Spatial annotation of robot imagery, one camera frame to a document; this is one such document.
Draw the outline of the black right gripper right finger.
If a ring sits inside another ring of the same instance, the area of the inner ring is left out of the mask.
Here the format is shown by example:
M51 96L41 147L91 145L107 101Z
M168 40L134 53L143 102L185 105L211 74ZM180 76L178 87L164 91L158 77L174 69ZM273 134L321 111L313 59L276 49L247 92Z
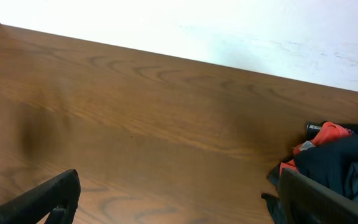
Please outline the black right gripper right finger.
M282 171L278 194L288 223L305 223L300 212L321 223L358 223L357 203L293 170Z

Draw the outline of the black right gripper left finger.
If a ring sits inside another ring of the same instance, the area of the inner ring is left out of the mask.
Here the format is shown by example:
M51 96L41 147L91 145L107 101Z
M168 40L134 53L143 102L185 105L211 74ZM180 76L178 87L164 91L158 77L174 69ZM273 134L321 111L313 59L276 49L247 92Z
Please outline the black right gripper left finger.
M15 199L0 205L0 223L71 224L78 208L81 185L74 169L34 187Z

